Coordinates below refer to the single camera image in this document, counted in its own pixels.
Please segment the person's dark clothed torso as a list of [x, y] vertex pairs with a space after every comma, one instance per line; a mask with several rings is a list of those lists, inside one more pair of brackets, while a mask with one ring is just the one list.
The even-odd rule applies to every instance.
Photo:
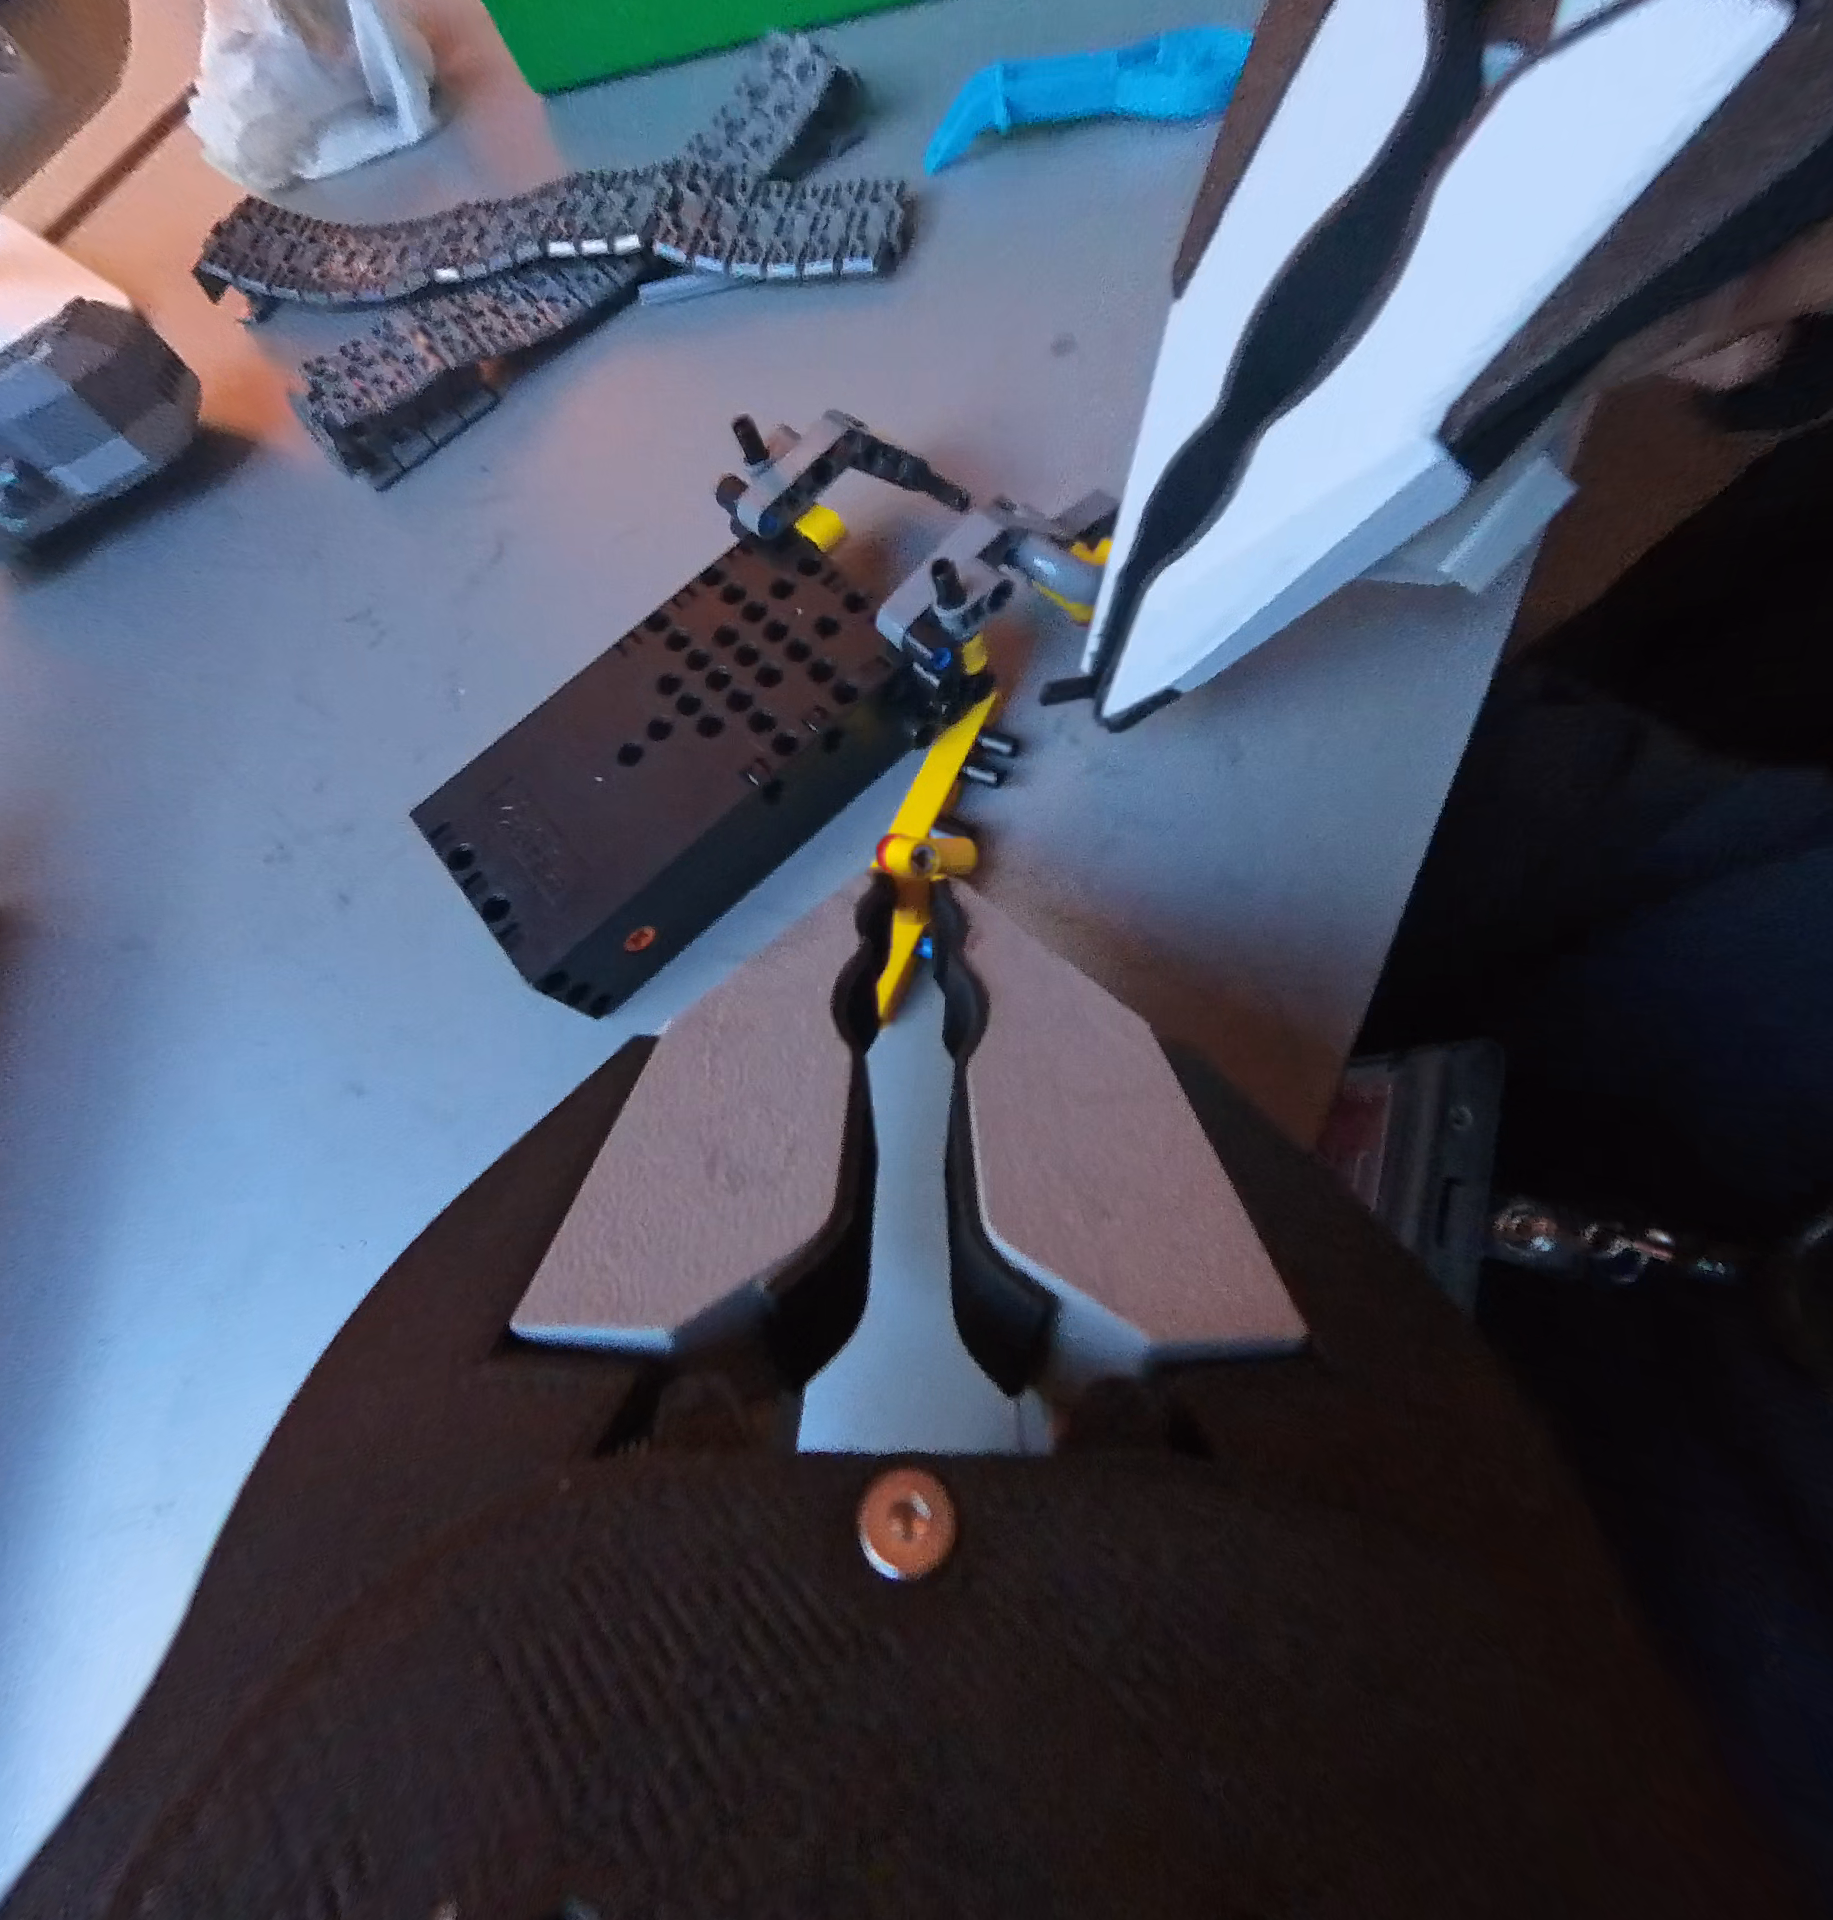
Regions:
[[1833, 1200], [1833, 419], [1498, 670], [1362, 1031], [1467, 1039], [1509, 1190], [1747, 1257], [1481, 1325], [1833, 1916], [1833, 1404], [1754, 1295]]

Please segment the black badge reel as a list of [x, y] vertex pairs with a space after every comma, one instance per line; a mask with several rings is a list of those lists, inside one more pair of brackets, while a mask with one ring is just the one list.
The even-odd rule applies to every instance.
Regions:
[[1754, 1295], [1780, 1351], [1833, 1404], [1833, 1200], [1763, 1257]]

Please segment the green storage bin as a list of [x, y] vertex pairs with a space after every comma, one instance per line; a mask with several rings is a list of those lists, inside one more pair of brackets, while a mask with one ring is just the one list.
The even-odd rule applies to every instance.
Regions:
[[559, 95], [801, 32], [902, 1], [487, 1], [519, 73]]

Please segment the white flat object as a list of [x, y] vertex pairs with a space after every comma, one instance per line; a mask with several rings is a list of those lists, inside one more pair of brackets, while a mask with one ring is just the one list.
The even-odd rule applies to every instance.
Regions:
[[0, 351], [81, 299], [133, 307], [121, 287], [0, 212]]

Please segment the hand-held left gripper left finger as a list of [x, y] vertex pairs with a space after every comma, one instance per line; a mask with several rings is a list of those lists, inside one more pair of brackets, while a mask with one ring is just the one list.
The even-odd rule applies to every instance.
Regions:
[[880, 888], [855, 878], [655, 1041], [513, 1313], [636, 1357], [833, 1357], [868, 1287]]

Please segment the clear badge holder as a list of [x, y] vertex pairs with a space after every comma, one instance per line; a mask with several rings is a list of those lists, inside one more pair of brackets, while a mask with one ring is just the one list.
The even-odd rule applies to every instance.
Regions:
[[1488, 1266], [1555, 1283], [1740, 1285], [1747, 1257], [1704, 1235], [1622, 1222], [1497, 1184], [1507, 1055], [1461, 1041], [1347, 1064], [1317, 1155], [1477, 1313]]

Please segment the grey desk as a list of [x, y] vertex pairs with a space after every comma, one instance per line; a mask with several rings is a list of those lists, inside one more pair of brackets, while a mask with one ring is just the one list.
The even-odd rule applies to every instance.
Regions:
[[[288, 1400], [450, 1199], [622, 1039], [842, 879], [857, 803], [633, 1006], [523, 983], [410, 809], [722, 547], [732, 419], [837, 408], [978, 492], [1123, 492], [1216, 127], [1005, 141], [898, 275], [633, 307], [388, 492], [299, 430], [350, 331], [192, 277], [192, 135], [64, 245], [200, 372], [214, 438], [0, 568], [0, 1896], [162, 1663]], [[1528, 585], [1359, 588], [1121, 734], [1034, 680], [973, 796], [989, 886], [1291, 1136], [1330, 1108]]]

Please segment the person's right hand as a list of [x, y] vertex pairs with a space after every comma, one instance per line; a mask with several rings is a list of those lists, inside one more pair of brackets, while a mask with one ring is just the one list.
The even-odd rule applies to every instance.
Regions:
[[1771, 376], [1794, 350], [1798, 324], [1833, 316], [1833, 216], [1709, 297], [1615, 348], [1584, 383], [1595, 395], [1648, 377], [1698, 392], [1733, 392]]

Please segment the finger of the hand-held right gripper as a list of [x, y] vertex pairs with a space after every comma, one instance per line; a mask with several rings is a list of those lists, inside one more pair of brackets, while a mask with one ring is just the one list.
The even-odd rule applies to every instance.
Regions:
[[1160, 707], [1265, 605], [1288, 551], [1265, 436], [1314, 393], [1477, 108], [1477, 5], [1265, 3], [1173, 262], [1085, 668]]
[[1265, 436], [1288, 551], [1203, 685], [1456, 512], [1477, 477], [1441, 423], [1611, 222], [1790, 29], [1794, 3], [1611, 3], [1485, 78], [1346, 350]]

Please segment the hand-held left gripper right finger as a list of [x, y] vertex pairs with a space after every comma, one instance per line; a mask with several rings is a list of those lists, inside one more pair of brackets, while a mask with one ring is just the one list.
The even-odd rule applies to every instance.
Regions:
[[1000, 1391], [1310, 1344], [1152, 1026], [965, 882], [938, 893], [952, 1311]]

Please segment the yellow technic beam assembly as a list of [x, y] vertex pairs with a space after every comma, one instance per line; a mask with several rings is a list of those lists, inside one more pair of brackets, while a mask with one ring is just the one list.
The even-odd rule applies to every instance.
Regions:
[[873, 615], [876, 631], [902, 665], [905, 703], [947, 725], [996, 689], [986, 654], [975, 645], [1018, 588], [1034, 588], [1077, 622], [1088, 622], [1118, 509], [1116, 496], [1098, 490], [1056, 514], [998, 496], [960, 515]]

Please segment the black perforated brick block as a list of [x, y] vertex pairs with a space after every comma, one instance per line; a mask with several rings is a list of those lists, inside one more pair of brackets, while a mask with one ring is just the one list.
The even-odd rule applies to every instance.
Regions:
[[411, 809], [548, 1000], [613, 1014], [912, 749], [843, 534], [733, 543]]

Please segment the white crumpled bag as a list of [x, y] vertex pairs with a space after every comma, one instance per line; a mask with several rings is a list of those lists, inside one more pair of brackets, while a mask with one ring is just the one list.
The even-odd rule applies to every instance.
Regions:
[[207, 1], [189, 127], [229, 180], [275, 194], [427, 141], [430, 46], [396, 1]]

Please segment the blue brick separator tool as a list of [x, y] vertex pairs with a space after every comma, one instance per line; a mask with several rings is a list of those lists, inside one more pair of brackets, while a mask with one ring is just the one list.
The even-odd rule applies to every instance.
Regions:
[[1198, 24], [1116, 49], [996, 61], [975, 71], [923, 153], [934, 176], [986, 136], [1097, 120], [1195, 123], [1219, 117], [1255, 49], [1248, 28]]

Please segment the grey brick frame assembly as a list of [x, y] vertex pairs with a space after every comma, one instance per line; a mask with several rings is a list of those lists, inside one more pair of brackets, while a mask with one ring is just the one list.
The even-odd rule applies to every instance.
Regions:
[[787, 423], [762, 431], [751, 416], [738, 416], [733, 431], [740, 467], [722, 476], [716, 498], [740, 537], [780, 540], [850, 472], [927, 496], [958, 514], [975, 503], [973, 492], [927, 460], [842, 412], [822, 413], [806, 433]]

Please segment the yellow brick beam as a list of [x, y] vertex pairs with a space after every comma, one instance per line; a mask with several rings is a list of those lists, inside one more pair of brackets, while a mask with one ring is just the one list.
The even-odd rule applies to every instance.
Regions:
[[[975, 751], [992, 717], [1000, 711], [1002, 692], [994, 689], [981, 703], [955, 720], [927, 749], [915, 779], [898, 805], [888, 833], [955, 833], [945, 827], [952, 800], [962, 787]], [[876, 983], [876, 1010], [882, 1023], [898, 1016], [905, 989], [929, 938], [934, 893], [947, 882], [927, 888], [900, 888], [891, 882], [893, 908], [888, 953]]]

